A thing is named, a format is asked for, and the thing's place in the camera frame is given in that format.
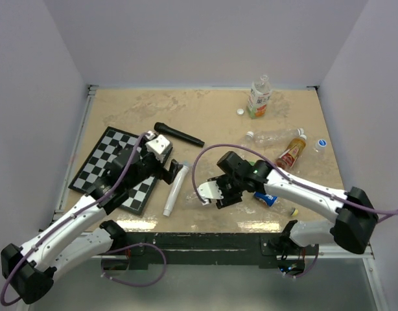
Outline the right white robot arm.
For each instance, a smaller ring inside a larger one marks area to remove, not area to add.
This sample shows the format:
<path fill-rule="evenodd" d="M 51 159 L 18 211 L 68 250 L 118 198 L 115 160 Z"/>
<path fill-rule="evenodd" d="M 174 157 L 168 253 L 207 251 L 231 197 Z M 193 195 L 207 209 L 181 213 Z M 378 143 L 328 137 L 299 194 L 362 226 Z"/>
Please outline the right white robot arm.
<path fill-rule="evenodd" d="M 352 187 L 345 191 L 324 187 L 264 160 L 250 164 L 232 151 L 224 154 L 217 165 L 222 175 L 209 178 L 198 191 L 201 198 L 216 200 L 218 208 L 241 202 L 243 192 L 260 192 L 322 216 L 322 220 L 313 222 L 290 222 L 280 239 L 285 253 L 293 255 L 310 244 L 330 243 L 357 255 L 365 252 L 378 216 L 362 189 Z"/>

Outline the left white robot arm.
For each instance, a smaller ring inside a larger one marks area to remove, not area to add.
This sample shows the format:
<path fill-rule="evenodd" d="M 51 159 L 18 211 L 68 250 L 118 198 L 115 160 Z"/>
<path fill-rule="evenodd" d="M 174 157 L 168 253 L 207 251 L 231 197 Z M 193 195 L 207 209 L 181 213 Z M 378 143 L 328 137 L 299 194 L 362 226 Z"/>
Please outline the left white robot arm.
<path fill-rule="evenodd" d="M 125 232 L 114 221 L 103 222 L 87 240 L 79 236 L 90 225 L 103 220 L 128 199 L 131 189 L 155 177 L 172 184 L 182 165 L 176 160 L 165 168 L 159 152 L 135 148 L 121 150 L 78 202 L 59 220 L 29 241 L 5 246 L 1 270 L 5 284 L 1 304 L 18 301 L 31 305 L 40 300 L 65 272 L 100 253 L 121 253 Z"/>

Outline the clear Pocari Sweat bottle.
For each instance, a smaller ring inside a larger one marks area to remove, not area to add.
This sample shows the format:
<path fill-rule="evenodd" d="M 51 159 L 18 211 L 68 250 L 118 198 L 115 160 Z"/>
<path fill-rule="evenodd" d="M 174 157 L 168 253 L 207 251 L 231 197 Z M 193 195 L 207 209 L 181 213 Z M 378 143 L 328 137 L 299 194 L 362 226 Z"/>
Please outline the clear Pocari Sweat bottle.
<path fill-rule="evenodd" d="M 325 152 L 327 147 L 327 141 L 325 139 L 318 139 L 314 145 L 314 151 L 318 154 L 322 154 Z"/>

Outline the blue Pocari Sweat cap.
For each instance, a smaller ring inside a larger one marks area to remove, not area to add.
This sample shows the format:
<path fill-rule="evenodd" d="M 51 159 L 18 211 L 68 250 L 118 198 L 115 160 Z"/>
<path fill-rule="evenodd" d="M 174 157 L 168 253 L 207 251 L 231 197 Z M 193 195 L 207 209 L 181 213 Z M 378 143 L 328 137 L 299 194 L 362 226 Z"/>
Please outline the blue Pocari Sweat cap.
<path fill-rule="evenodd" d="M 319 147 L 321 147 L 321 148 L 325 148 L 325 147 L 327 146 L 327 141 L 324 140 L 324 139 L 319 139 L 319 140 L 317 141 L 317 145 L 318 145 Z"/>

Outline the white label tea bottle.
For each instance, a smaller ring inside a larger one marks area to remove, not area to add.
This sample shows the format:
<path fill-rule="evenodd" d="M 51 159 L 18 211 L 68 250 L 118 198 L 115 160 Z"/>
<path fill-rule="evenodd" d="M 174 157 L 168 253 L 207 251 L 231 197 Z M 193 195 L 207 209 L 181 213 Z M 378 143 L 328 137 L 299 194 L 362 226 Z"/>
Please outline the white label tea bottle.
<path fill-rule="evenodd" d="M 247 111 L 252 119 L 264 116 L 271 95 L 272 86 L 268 75 L 261 75 L 252 82 L 247 104 Z"/>

